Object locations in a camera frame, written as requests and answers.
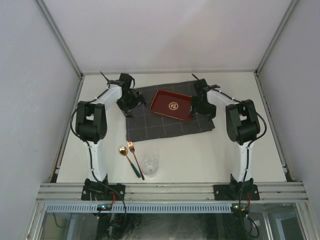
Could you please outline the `aluminium front rail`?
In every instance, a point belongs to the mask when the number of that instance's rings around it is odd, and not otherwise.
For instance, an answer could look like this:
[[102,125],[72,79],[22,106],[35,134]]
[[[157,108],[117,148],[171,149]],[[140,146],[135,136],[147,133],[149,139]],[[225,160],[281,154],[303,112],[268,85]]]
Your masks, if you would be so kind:
[[[260,203],[306,203],[302,182],[258,182]],[[43,183],[36,202],[79,203],[82,183]],[[127,183],[126,203],[211,203],[215,202],[213,183]]]

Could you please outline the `grey checked cloth napkin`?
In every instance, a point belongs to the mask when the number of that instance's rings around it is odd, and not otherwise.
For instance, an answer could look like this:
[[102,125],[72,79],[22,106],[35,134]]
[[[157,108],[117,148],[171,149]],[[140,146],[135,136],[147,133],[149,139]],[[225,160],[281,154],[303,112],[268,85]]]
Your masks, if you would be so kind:
[[186,96],[195,96],[194,83],[193,80],[139,88],[146,100],[146,105],[141,104],[134,108],[131,111],[133,117],[126,119],[126,140],[140,142],[212,131],[215,128],[214,122],[205,115],[197,114],[189,121],[182,121],[153,113],[150,110],[158,91],[165,90]]

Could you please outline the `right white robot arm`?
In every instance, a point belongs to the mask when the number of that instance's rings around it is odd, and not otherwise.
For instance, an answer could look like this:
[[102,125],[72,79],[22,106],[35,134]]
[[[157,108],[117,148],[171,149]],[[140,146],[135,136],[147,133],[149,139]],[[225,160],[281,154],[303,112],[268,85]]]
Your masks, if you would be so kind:
[[258,113],[252,100],[238,100],[218,89],[204,87],[192,97],[192,112],[216,116],[219,108],[225,113],[226,132],[234,143],[234,165],[229,184],[215,185],[216,199],[240,200],[254,188],[251,153],[260,133]]

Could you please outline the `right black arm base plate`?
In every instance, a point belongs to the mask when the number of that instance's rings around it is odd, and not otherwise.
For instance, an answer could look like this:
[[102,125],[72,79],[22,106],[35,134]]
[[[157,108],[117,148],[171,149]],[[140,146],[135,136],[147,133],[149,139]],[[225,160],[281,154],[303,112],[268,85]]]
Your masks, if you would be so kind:
[[260,194],[256,184],[244,187],[243,190],[241,187],[239,190],[232,190],[228,184],[215,184],[213,186],[213,193],[216,201],[238,201],[239,199],[248,201],[249,197],[253,201],[260,200]]

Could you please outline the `rose gold fork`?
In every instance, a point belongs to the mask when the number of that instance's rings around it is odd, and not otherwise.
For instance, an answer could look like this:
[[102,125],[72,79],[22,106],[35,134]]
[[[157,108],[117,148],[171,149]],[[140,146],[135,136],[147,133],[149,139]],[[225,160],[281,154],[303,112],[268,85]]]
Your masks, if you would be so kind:
[[141,168],[140,168],[140,165],[139,165],[139,163],[138,163],[138,159],[137,159],[136,154],[135,154],[134,144],[133,144],[132,141],[128,141],[128,142],[127,142],[127,145],[128,145],[128,147],[129,147],[130,152],[131,152],[131,153],[133,154],[133,156],[134,156],[134,159],[135,159],[136,164],[137,164],[137,166],[138,166],[139,173],[140,173],[140,175],[141,175],[142,180],[144,181],[144,180],[145,180],[145,177],[144,177],[144,174],[143,174],[143,172],[142,172],[142,170],[141,170]]

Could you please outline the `aluminium frame post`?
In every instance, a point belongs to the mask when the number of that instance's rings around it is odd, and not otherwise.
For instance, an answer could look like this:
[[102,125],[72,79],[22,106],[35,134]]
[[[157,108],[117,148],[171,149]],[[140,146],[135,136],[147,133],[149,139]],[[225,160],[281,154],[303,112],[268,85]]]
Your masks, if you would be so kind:
[[296,8],[297,8],[299,3],[300,3],[300,0],[291,0],[290,1],[290,3],[289,3],[289,5],[288,5],[288,7],[287,7],[287,9],[286,9],[286,11],[285,11],[280,23],[279,23],[279,25],[278,25],[274,35],[273,35],[270,43],[268,44],[268,46],[267,46],[267,48],[266,48],[266,50],[265,50],[265,52],[264,52],[264,54],[262,56],[261,61],[259,62],[258,66],[257,66],[257,68],[255,70],[255,74],[256,75],[259,75],[262,72],[262,70],[263,70],[263,68],[264,68],[264,66],[265,66],[270,54],[272,53],[274,47],[276,46],[279,38],[281,37],[284,29],[286,28],[286,26],[287,26],[287,24],[288,24],[288,22],[289,22],[289,20],[290,20],[290,18],[292,16],[292,14],[296,10]]
[[55,40],[57,41],[59,47],[61,48],[63,54],[65,55],[66,59],[68,60],[69,64],[71,65],[72,69],[74,70],[75,74],[81,79],[83,77],[83,73],[80,70],[70,48],[68,47],[61,31],[59,30],[52,14],[50,13],[47,5],[43,0],[34,0],[35,5],[39,9],[44,21],[46,22],[49,30],[53,34]]

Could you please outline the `left aluminium frame post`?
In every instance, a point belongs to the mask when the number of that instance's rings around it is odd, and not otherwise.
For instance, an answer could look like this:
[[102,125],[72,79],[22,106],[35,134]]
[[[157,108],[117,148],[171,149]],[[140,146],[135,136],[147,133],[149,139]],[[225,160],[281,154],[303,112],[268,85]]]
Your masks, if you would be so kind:
[[74,70],[75,74],[81,79],[83,77],[83,73],[80,70],[70,48],[68,47],[61,31],[59,30],[52,14],[50,13],[47,5],[43,0],[34,0],[35,5],[39,9],[44,21],[46,22],[49,30],[53,34],[55,40],[57,41],[59,47],[61,48],[63,54],[65,55],[66,59],[68,60],[69,64],[71,65],[72,69]]

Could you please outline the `red rectangular tray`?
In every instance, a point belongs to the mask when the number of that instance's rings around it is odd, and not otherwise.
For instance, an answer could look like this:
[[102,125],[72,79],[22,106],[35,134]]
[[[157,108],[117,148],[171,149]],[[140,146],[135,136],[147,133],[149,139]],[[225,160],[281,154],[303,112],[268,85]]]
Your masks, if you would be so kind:
[[192,119],[191,110],[191,96],[167,90],[158,90],[150,105],[151,112],[184,122]]

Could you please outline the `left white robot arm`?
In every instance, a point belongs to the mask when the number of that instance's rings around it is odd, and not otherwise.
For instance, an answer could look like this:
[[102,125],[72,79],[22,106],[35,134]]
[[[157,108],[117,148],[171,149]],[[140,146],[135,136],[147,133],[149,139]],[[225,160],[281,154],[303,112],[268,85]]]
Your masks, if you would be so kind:
[[92,194],[98,200],[106,199],[110,193],[110,188],[104,184],[108,174],[103,163],[102,140],[108,130],[107,110],[113,104],[117,104],[126,118],[132,118],[131,111],[147,103],[137,88],[110,84],[93,100],[79,101],[71,116],[75,118],[75,127],[71,131],[86,147],[90,171],[88,178],[97,182],[92,188]]

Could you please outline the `right aluminium frame post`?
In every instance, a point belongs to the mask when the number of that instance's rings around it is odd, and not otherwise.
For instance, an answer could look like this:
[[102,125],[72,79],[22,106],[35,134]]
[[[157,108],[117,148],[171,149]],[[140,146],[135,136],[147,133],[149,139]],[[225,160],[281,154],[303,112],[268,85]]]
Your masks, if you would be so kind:
[[274,35],[273,35],[270,43],[268,44],[268,46],[267,46],[267,48],[266,48],[266,50],[265,50],[265,52],[264,52],[264,54],[262,56],[261,61],[259,62],[258,66],[257,66],[257,68],[255,70],[255,74],[256,75],[259,75],[262,72],[262,70],[263,70],[263,68],[264,68],[264,66],[265,66],[270,54],[272,53],[274,47],[276,46],[279,38],[281,37],[284,29],[286,28],[286,26],[287,26],[287,24],[288,24],[288,22],[289,22],[289,20],[290,20],[290,18],[292,16],[292,14],[296,10],[296,8],[297,8],[299,3],[300,3],[300,0],[291,0],[290,1],[290,3],[289,3],[289,5],[288,5],[288,7],[287,7],[287,9],[286,9],[286,11],[285,11],[280,23],[279,23],[279,25],[278,25]]

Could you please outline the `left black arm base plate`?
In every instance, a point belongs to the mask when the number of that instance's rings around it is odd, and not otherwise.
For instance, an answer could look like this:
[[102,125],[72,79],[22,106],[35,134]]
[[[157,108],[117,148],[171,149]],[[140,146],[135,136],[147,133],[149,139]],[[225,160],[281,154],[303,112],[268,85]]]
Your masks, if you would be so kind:
[[111,189],[104,187],[97,182],[93,182],[90,185],[84,185],[81,193],[82,201],[121,201],[119,195],[124,198],[125,185],[115,184],[109,186]]

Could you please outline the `clear glass cup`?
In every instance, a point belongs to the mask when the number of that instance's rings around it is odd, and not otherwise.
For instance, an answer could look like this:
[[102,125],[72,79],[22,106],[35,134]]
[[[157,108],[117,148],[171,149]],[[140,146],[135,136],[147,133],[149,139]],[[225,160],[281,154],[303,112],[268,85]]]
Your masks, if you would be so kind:
[[159,169],[159,161],[154,157],[145,158],[140,162],[142,173],[148,178],[156,176]]

